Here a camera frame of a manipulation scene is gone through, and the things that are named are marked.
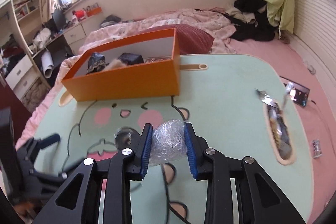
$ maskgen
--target red pillow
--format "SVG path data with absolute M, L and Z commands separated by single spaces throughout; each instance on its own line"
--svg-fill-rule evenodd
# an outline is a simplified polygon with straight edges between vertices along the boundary
M 139 33 L 147 33 L 165 29 L 176 29 L 180 47 L 180 54 L 206 54 L 209 53 L 214 38 L 207 32 L 187 24 L 172 24 L 149 28 Z

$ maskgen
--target phone screen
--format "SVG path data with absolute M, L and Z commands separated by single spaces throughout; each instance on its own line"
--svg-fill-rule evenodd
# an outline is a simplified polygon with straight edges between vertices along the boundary
M 289 97 L 296 104 L 305 107 L 308 102 L 308 96 L 309 96 L 310 90 L 306 88 L 305 86 L 302 86 L 298 83 L 293 82 L 292 80 L 289 80 L 283 77 L 281 77 L 281 80 L 285 86 L 287 85 L 288 82 L 293 83 L 294 87 L 289 92 Z

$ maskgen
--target plastic packet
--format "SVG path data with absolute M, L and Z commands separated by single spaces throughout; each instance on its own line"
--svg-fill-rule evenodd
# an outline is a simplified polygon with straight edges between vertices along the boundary
M 159 125 L 152 134 L 150 166 L 165 164 L 186 157 L 184 122 L 168 120 Z

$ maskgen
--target silver screw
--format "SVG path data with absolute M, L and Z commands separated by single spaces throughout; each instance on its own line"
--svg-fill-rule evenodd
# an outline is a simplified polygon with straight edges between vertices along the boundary
M 254 158 L 248 156 L 248 157 L 245 157 L 245 158 L 244 158 L 244 161 L 245 161 L 247 164 L 252 164 L 252 163 L 254 163 Z
M 129 154 L 132 153 L 132 149 L 130 149 L 130 148 L 125 148 L 125 149 L 123 149 L 123 151 L 122 151 L 121 153 L 122 153 L 123 155 L 127 156 L 127 155 L 129 155 Z
M 208 155 L 213 155 L 214 153 L 216 153 L 216 150 L 213 148 L 207 148 L 205 150 L 205 153 L 207 153 Z
M 93 164 L 93 159 L 92 159 L 92 158 L 86 158 L 86 159 L 83 161 L 83 163 L 84 163 L 85 165 L 91 165 L 91 164 Z

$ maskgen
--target slatted wall panel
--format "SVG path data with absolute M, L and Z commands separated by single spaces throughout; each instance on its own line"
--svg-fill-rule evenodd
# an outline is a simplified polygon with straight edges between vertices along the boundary
M 295 0 L 294 33 L 336 78 L 336 0 Z

